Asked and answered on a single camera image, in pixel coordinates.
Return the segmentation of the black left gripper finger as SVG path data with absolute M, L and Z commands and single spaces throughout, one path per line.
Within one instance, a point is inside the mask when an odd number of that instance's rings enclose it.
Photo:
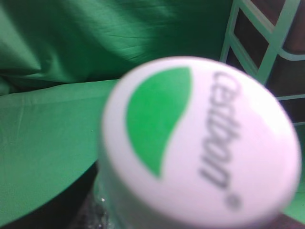
M 91 188 L 97 176 L 93 163 L 75 182 L 41 207 L 1 226 L 2 229 L 88 229 Z

